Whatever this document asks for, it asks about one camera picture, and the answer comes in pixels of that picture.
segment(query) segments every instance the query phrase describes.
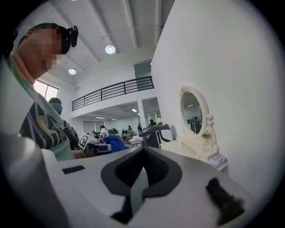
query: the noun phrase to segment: ceiling light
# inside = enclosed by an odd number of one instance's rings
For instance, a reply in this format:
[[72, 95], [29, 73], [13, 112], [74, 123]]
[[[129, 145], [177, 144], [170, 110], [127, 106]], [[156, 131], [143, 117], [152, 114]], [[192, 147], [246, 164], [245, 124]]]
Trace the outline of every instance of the ceiling light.
[[68, 70], [68, 73], [70, 73], [70, 74], [76, 74], [76, 70], [75, 70], [74, 68], [70, 68], [70, 69]]
[[108, 46], [105, 48], [105, 51], [106, 51], [108, 54], [113, 54], [113, 53], [116, 51], [116, 48], [115, 48], [113, 45], [108, 45]]

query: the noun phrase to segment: oval mirror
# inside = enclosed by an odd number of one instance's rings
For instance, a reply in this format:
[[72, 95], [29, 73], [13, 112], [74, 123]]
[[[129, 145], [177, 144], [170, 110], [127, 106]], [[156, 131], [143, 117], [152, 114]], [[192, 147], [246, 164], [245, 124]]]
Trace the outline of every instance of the oval mirror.
[[202, 127], [202, 111], [200, 104], [193, 93], [186, 93], [183, 102], [183, 118], [188, 128], [198, 134]]

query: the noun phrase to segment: black metal railing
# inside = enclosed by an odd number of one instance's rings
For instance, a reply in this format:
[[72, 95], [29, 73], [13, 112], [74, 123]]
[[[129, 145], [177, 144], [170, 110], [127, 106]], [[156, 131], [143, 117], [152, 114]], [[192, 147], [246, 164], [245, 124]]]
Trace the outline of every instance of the black metal railing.
[[72, 101], [72, 111], [109, 98], [149, 89], [154, 89], [151, 76], [123, 81], [96, 90], [81, 98], [76, 99], [75, 101]]

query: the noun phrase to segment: blue face mask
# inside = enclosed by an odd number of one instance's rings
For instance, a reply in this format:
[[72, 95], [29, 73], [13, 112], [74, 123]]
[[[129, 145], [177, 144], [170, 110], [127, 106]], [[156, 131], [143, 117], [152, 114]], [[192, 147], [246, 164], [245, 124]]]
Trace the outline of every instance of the blue face mask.
[[54, 110], [58, 112], [58, 114], [61, 114], [62, 106], [60, 103], [50, 103], [50, 105], [53, 107]]

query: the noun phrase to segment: small bottle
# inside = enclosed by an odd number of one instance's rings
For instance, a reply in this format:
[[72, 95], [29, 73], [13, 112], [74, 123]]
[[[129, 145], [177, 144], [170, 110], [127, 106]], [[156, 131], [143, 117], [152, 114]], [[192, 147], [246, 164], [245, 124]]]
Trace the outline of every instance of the small bottle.
[[211, 135], [204, 134], [202, 135], [202, 137], [203, 137], [203, 151], [209, 152], [211, 149]]

